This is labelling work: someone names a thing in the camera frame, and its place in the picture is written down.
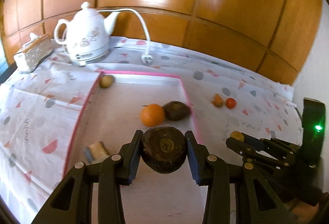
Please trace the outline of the person right hand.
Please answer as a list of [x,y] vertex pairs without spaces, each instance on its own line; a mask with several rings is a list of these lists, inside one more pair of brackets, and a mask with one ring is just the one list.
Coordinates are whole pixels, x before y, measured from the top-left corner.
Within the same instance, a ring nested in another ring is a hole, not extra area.
[[297,198],[290,202],[284,203],[285,208],[290,213],[291,217],[297,223],[311,223],[318,215],[320,208],[328,201],[328,192],[320,195],[319,202],[316,206],[311,206]]

